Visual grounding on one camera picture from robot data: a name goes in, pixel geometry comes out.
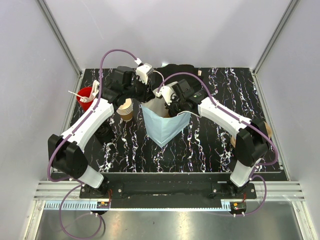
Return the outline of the stack of paper cups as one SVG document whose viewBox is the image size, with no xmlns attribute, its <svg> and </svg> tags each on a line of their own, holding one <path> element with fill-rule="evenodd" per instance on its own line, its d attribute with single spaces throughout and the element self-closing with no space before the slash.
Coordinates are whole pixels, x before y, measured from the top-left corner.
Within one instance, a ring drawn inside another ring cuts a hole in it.
<svg viewBox="0 0 320 240">
<path fill-rule="evenodd" d="M 133 118 L 133 102 L 131 98 L 127 98 L 116 112 L 120 115 L 123 121 L 128 122 Z"/>
</svg>

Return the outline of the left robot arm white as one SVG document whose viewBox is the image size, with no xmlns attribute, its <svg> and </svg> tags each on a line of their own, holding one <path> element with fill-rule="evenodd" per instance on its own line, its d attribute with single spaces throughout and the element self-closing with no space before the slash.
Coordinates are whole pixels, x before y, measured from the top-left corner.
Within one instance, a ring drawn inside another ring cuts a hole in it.
<svg viewBox="0 0 320 240">
<path fill-rule="evenodd" d="M 112 72 L 111 80 L 99 91 L 100 98 L 93 101 L 88 110 L 61 135 L 51 135 L 48 139 L 49 165 L 67 177 L 90 186 L 90 192 L 97 198 L 108 193 L 104 176 L 89 166 L 84 155 L 85 147 L 98 128 L 126 102 L 136 99 L 146 102 L 154 98 L 150 75 L 153 67 L 140 64 L 136 69 L 119 66 Z"/>
</svg>

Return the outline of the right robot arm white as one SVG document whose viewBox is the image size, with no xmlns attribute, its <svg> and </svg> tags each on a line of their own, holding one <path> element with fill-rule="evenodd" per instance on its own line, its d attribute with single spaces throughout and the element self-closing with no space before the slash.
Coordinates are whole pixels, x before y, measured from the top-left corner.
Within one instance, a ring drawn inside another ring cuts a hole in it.
<svg viewBox="0 0 320 240">
<path fill-rule="evenodd" d="M 252 177 L 254 167 L 270 149 L 270 137 L 266 123 L 251 120 L 216 102 L 206 85 L 200 81 L 193 85 L 186 79 L 162 85 L 155 95 L 163 98 L 171 115 L 191 112 L 209 119 L 226 130 L 234 138 L 236 164 L 227 185 L 228 195 L 239 198 L 245 192 L 245 184 Z"/>
</svg>

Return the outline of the blue white paper bag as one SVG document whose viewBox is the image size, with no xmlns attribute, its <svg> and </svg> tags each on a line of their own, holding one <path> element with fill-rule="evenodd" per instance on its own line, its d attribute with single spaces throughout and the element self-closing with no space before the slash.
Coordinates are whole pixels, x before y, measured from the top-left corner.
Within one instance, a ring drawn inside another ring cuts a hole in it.
<svg viewBox="0 0 320 240">
<path fill-rule="evenodd" d="M 202 82 L 203 78 L 200 75 L 178 72 L 163 78 L 158 88 L 171 86 L 176 94 L 174 100 L 184 99 L 192 102 L 191 97 L 202 89 Z M 141 106 L 146 133 L 161 148 L 189 124 L 191 115 L 197 114 L 193 103 L 192 111 L 183 111 L 177 116 L 169 117 L 168 110 L 165 108 L 165 100 L 155 95 L 154 99 Z"/>
</svg>

